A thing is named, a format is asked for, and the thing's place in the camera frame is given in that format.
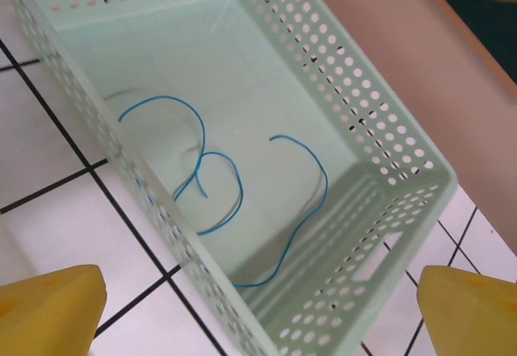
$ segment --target blue wire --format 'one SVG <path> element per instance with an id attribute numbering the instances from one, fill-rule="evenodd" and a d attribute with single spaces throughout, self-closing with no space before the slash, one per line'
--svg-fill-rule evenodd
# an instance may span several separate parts
<path id="1" fill-rule="evenodd" d="M 196 183 L 197 183 L 197 186 L 199 187 L 201 193 L 203 194 L 203 196 L 205 198 L 208 197 L 208 195 L 206 194 L 206 192 L 204 191 L 204 188 L 203 186 L 201 185 L 201 181 L 200 181 L 200 178 L 199 178 L 199 172 L 200 172 L 200 167 L 201 167 L 201 162 L 203 161 L 203 159 L 206 157 L 206 156 L 211 156 L 211 155 L 215 155 L 215 156 L 218 156 L 218 157 L 223 157 L 226 161 L 228 161 L 232 167 L 233 167 L 233 170 L 235 171 L 235 175 L 237 177 L 237 183 L 239 185 L 239 202 L 238 202 L 238 205 L 236 206 L 236 208 L 233 210 L 232 214 L 224 221 L 222 221 L 221 223 L 215 225 L 214 227 L 211 227 L 209 229 L 207 229 L 206 231 L 202 231 L 202 232 L 198 232 L 197 234 L 199 236 L 205 236 L 205 235 L 208 235 L 209 233 L 212 233 L 212 232 L 215 232 L 217 231 L 219 228 L 222 228 L 224 227 L 225 225 L 227 225 L 227 223 L 229 223 L 236 215 L 237 213 L 239 212 L 239 210 L 241 209 L 241 206 L 242 206 L 242 202 L 244 200 L 244 188 L 242 186 L 242 180 L 241 180 L 241 176 L 238 172 L 238 169 L 237 169 L 237 165 L 235 164 L 235 162 L 230 158 L 228 157 L 227 155 L 223 154 L 223 153 L 220 153 L 220 152 L 205 152 L 205 146 L 206 146 L 206 129 L 205 129 L 205 126 L 204 126 L 204 121 L 203 119 L 201 118 L 201 115 L 200 113 L 189 103 L 185 102 L 184 100 L 180 99 L 180 98 L 175 98 L 174 96 L 169 96 L 169 95 L 159 95 L 159 96 L 154 96 L 152 98 L 147 98 L 145 100 L 142 100 L 141 102 L 137 103 L 137 104 L 134 104 L 132 105 L 130 108 L 128 108 L 127 110 L 125 110 L 120 116 L 119 116 L 119 122 L 122 122 L 122 120 L 126 117 L 127 114 L 129 114 L 131 111 L 133 110 L 136 110 L 138 107 L 141 107 L 147 103 L 151 103 L 155 100 L 160 100 L 160 99 L 169 99 L 169 100 L 173 100 L 175 102 L 178 102 L 178 103 L 182 103 L 184 106 L 188 107 L 194 114 L 195 116 L 197 117 L 197 119 L 199 120 L 200 124 L 201 124 L 201 130 L 202 130 L 202 141 L 201 141 L 201 151 L 200 151 L 200 156 L 195 164 L 195 170 L 194 170 L 194 173 L 190 176 L 190 178 L 183 184 L 183 186 L 179 189 L 178 193 L 174 196 L 174 201 L 178 201 L 179 197 L 182 195 L 182 193 L 185 191 L 185 189 L 187 189 L 187 187 L 190 185 L 190 183 L 192 182 L 192 180 L 195 178 L 196 180 Z"/>
<path id="2" fill-rule="evenodd" d="M 175 102 L 178 102 L 178 103 L 181 103 L 183 104 L 184 106 L 186 106 L 190 111 L 192 111 L 194 113 L 194 115 L 197 117 L 197 119 L 199 120 L 200 124 L 201 124 L 201 132 L 202 132 L 202 141 L 201 141 L 201 150 L 200 150 L 200 157 L 199 159 L 197 160 L 196 164 L 195 164 L 195 168 L 194 168 L 194 173 L 192 174 L 192 176 L 183 184 L 183 186 L 181 187 L 181 189 L 178 191 L 178 193 L 176 194 L 176 196 L 174 197 L 174 201 L 176 201 L 179 196 L 181 196 L 181 194 L 185 191 L 185 189 L 187 189 L 187 186 L 190 185 L 190 183 L 192 182 L 192 180 L 195 178 L 195 181 L 197 183 L 197 186 L 199 187 L 201 193 L 203 194 L 203 196 L 205 198 L 208 197 L 207 193 L 204 191 L 203 189 L 203 186 L 201 185 L 201 182 L 200 182 L 200 179 L 199 179 L 199 171 L 200 171 L 200 167 L 201 167 L 201 160 L 202 160 L 202 155 L 204 153 L 204 149 L 205 149 L 205 146 L 206 146 L 206 129 L 204 127 L 204 121 L 203 121 L 203 118 L 201 118 L 201 115 L 200 113 L 188 102 L 185 102 L 184 100 L 180 99 L 180 98 L 176 98 L 174 96 L 169 96 L 169 95 L 159 95 L 159 96 L 153 96 L 152 98 L 147 98 L 145 100 L 142 100 L 141 102 L 137 103 L 137 104 L 134 104 L 132 105 L 130 108 L 128 108 L 126 111 L 124 111 L 122 114 L 120 114 L 119 116 L 119 122 L 122 122 L 122 120 L 126 117 L 127 114 L 129 114 L 131 111 L 133 110 L 136 110 L 138 107 L 141 107 L 141 106 L 144 106 L 145 104 L 147 103 L 151 103 L 155 100 L 160 100 L 160 99 L 169 99 L 169 100 L 173 100 Z"/>
<path id="3" fill-rule="evenodd" d="M 323 193 L 323 197 L 322 197 L 322 201 L 319 203 L 319 205 L 314 208 L 297 226 L 296 228 L 294 228 L 294 231 L 292 232 L 291 236 L 289 237 L 289 240 L 288 240 L 288 243 L 285 245 L 285 248 L 284 248 L 284 251 L 282 252 L 282 255 L 280 257 L 280 260 L 278 261 L 278 264 L 276 265 L 276 268 L 275 270 L 272 272 L 272 274 L 267 277 L 266 279 L 264 279 L 262 282 L 259 282 L 259 283 L 248 283 L 248 284 L 239 284 L 239 283 L 234 283 L 233 285 L 237 288 L 237 289 L 247 289 L 247 288 L 251 288 L 251 287 L 259 287 L 259 286 L 263 286 L 265 285 L 266 283 L 270 282 L 279 272 L 280 270 L 280 267 L 282 266 L 282 264 L 284 263 L 284 260 L 285 260 L 285 257 L 287 256 L 288 254 L 288 251 L 289 249 L 291 248 L 291 245 L 292 245 L 292 242 L 294 241 L 294 238 L 296 237 L 297 233 L 301 230 L 301 228 L 304 226 L 304 224 L 311 218 L 313 217 L 314 215 L 316 215 L 323 207 L 323 204 L 325 203 L 326 201 L 326 197 L 328 195 L 328 192 L 329 192 L 329 178 L 325 172 L 325 168 L 323 167 L 322 163 L 320 162 L 319 158 L 316 156 L 316 154 L 314 154 L 314 152 L 309 148 L 309 146 L 305 145 L 305 144 L 302 144 L 299 140 L 296 140 L 294 138 L 292 138 L 291 136 L 283 136 L 283 135 L 278 135 L 278 136 L 273 136 L 272 138 L 269 139 L 269 141 L 273 141 L 273 140 L 278 140 L 278 139 L 286 139 L 286 140 L 290 140 L 292 142 L 294 142 L 295 144 L 298 144 L 299 146 L 301 146 L 302 148 L 304 148 L 305 150 L 307 150 L 307 152 L 309 152 L 309 154 L 314 158 L 314 160 L 316 161 L 317 165 L 320 167 L 320 170 L 322 171 L 323 175 L 325 176 L 325 191 Z"/>

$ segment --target wooden surface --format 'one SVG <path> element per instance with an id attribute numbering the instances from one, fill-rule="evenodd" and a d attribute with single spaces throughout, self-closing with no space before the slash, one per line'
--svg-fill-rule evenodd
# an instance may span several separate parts
<path id="1" fill-rule="evenodd" d="M 517 87 L 444 0 L 324 0 L 517 253 Z"/>

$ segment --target perforated basket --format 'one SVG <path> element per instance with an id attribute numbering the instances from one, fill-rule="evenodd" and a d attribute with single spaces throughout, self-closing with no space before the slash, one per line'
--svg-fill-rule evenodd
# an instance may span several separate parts
<path id="1" fill-rule="evenodd" d="M 353 354 L 456 176 L 323 2 L 13 2 L 27 39 L 241 351 Z M 170 196 L 192 146 L 187 128 L 168 128 L 164 107 L 116 120 L 154 94 L 199 107 L 208 136 L 242 168 L 249 207 L 218 234 L 198 237 L 195 217 L 219 203 L 194 212 L 193 195 L 193 208 Z M 153 123 L 165 138 L 147 130 Z M 329 200 L 272 282 L 237 291 L 229 278 L 271 273 L 296 209 L 314 201 L 319 172 L 298 149 L 269 149 L 278 132 L 317 150 Z"/>

